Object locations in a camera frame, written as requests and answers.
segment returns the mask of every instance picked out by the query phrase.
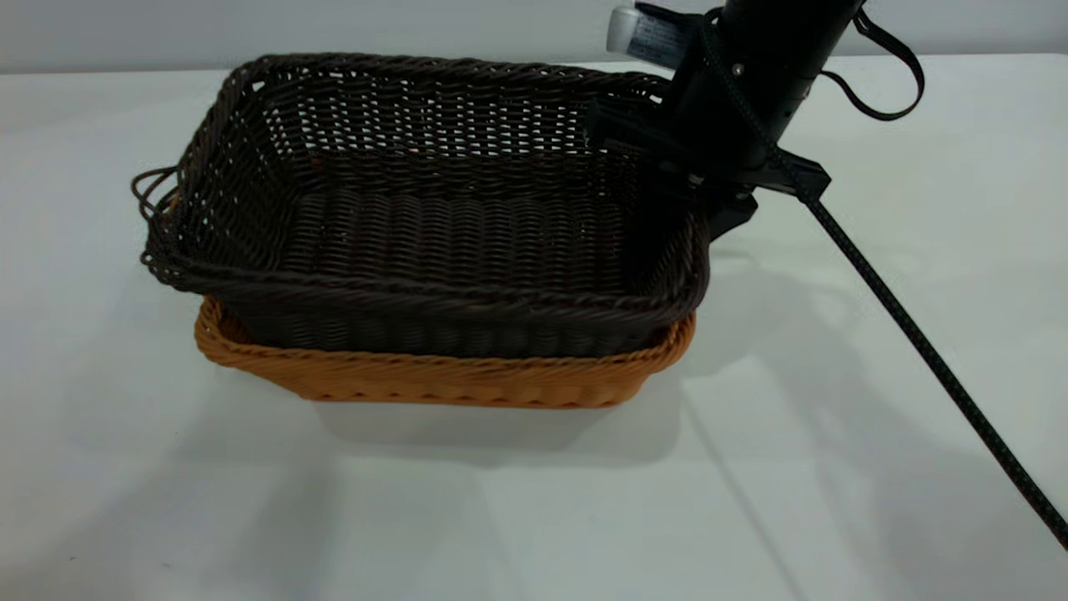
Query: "black strap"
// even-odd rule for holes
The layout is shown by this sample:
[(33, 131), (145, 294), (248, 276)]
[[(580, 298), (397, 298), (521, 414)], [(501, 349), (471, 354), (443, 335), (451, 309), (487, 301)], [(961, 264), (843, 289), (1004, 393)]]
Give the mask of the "black strap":
[(916, 58), (916, 54), (913, 53), (904, 42), (891, 35), (885, 29), (875, 25), (864, 12), (864, 9), (857, 11), (857, 16), (853, 17), (853, 25), (857, 26), (857, 31), (861, 35), (882, 46), (889, 50), (890, 53), (901, 59), (905, 64), (909, 65), (909, 68), (912, 69), (912, 76), (916, 78), (917, 93), (915, 101), (909, 105), (909, 108), (905, 110), (897, 112), (881, 112), (864, 104), (864, 100), (862, 100), (860, 96), (853, 92), (853, 89), (849, 86), (849, 83), (846, 83), (845, 78), (837, 73), (821, 70), (819, 72), (820, 75), (826, 75), (834, 80), (834, 82), (842, 88), (842, 91), (846, 93), (846, 97), (849, 98), (849, 101), (853, 102), (857, 110), (863, 112), (871, 118), (878, 118), (879, 121), (896, 121), (906, 114), (909, 114), (914, 108), (916, 108), (916, 106), (920, 105), (920, 100), (924, 97), (924, 88), (927, 85), (927, 80), (924, 78), (924, 67), (920, 64), (920, 59)]
[(909, 313), (905, 311), (901, 303), (898, 302), (894, 292), (890, 289), (886, 283), (879, 276), (875, 268), (864, 254), (857, 248), (857, 244), (849, 238), (846, 232), (838, 225), (834, 217), (827, 210), (823, 204), (819, 201), (819, 196), (814, 193), (808, 186), (805, 184), (803, 177), (798, 173), (797, 169), (787, 160), (782, 148), (775, 142), (775, 139), (771, 137), (768, 129), (764, 126), (760, 116), (757, 115), (753, 106), (750, 104), (749, 99), (742, 93), (738, 83), (735, 81), (735, 77), (731, 74), (729, 68), (724, 64), (723, 59), (716, 51), (712, 45), (711, 38), (714, 33), (712, 33), (712, 21), (718, 15), (717, 12), (712, 11), (705, 15), (702, 20), (702, 26), (700, 29), (701, 41), (705, 49), (705, 61), (706, 66), (712, 77), (718, 79), (723, 88), (727, 91), (727, 95), (731, 98), (731, 104), (734, 105), (735, 110), (739, 112), (742, 120), (749, 126), (750, 130), (754, 136), (760, 141), (760, 143), (768, 151), (768, 156), (770, 160), (775, 164), (775, 167), (782, 169), (787, 177), (794, 183), (797, 189), (798, 199), (803, 202), (808, 209), (812, 211), (813, 216), (819, 221), (819, 224), (823, 226), (834, 243), (837, 244), (838, 249), (846, 255), (846, 258), (852, 263), (853, 267), (860, 273), (861, 278), (867, 283), (868, 287), (875, 294), (876, 298), (879, 299), (879, 303), (886, 310), (890, 317), (894, 319), (901, 332), (905, 333), (906, 338), (912, 344), (913, 349), (920, 354), (927, 364), (927, 367), (931, 370), (936, 378), (938, 378), (939, 383), (945, 390), (953, 402), (956, 404), (957, 409), (963, 414), (968, 423), (972, 425), (972, 428), (979, 436), (979, 439), (990, 450), (990, 454), (1001, 465), (1002, 470), (1008, 476), (1009, 480), (1016, 486), (1023, 499), (1031, 505), (1035, 513), (1041, 518), (1042, 522), (1053, 534), (1057, 542), (1068, 551), (1068, 523), (1065, 522), (1064, 517), (1057, 511), (1056, 507), (1050, 503), (1046, 494), (1038, 487), (1027, 471), (1024, 470), (1023, 465), (1020, 464), (1016, 456), (1005, 444), (1005, 441), (998, 434), (994, 427), (987, 421), (986, 416), (983, 415), (983, 411), (975, 405), (972, 397), (964, 391), (963, 385), (954, 376), (953, 370), (946, 365), (942, 357), (930, 344), (924, 333), (916, 326), (916, 322), (912, 320)]

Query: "dark brown wicker basket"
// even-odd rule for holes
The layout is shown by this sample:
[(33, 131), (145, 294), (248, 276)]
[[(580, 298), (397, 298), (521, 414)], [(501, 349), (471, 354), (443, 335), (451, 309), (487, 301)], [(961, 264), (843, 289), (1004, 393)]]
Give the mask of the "dark brown wicker basket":
[[(595, 96), (651, 102), (665, 84), (544, 64), (262, 58), (226, 79), (176, 168), (135, 180), (142, 259), (274, 347), (648, 347), (701, 302), (707, 226), (643, 201), (639, 157), (588, 148), (583, 122)], [(156, 193), (172, 171), (176, 187)]]

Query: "basket rim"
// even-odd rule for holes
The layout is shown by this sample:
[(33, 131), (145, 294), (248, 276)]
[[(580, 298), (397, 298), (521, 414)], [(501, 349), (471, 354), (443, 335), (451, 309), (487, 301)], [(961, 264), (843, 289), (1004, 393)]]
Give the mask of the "basket rim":
[[(435, 378), (460, 378), (471, 382), (545, 382), (559, 385), (599, 384), (619, 378), (650, 376), (674, 365), (687, 351), (696, 331), (696, 313), (674, 322), (658, 345), (631, 353), (606, 358), (449, 358), (366, 351), (285, 349), (238, 343), (222, 331), (229, 316), (225, 303), (205, 295), (195, 325), (198, 348), (224, 367), (246, 369), (251, 364), (287, 362), (296, 368), (308, 364), (345, 365), (352, 373), (382, 379), (404, 376), (411, 368), (434, 370)], [(234, 320), (234, 326), (244, 328)]]

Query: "stacked baskets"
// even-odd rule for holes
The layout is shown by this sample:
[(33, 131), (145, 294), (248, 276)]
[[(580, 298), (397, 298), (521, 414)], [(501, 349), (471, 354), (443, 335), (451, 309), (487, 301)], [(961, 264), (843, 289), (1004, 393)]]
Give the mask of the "stacked baskets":
[(665, 85), (262, 58), (226, 79), (177, 167), (135, 179), (142, 260), (205, 295), (211, 361), (305, 398), (622, 402), (686, 350), (709, 235), (700, 210), (666, 218), (640, 157), (587, 147), (583, 123), (593, 97), (649, 104)]

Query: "orange wicker basket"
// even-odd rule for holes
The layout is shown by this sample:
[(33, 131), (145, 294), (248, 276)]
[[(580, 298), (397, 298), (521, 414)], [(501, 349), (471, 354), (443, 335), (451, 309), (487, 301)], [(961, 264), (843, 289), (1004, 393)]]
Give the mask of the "orange wicker basket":
[(610, 358), (455, 359), (274, 349), (255, 345), (219, 300), (204, 298), (197, 346), (225, 367), (248, 371), (316, 401), (381, 401), (515, 408), (602, 408), (633, 397), (645, 380), (682, 357), (691, 315), (660, 345)]

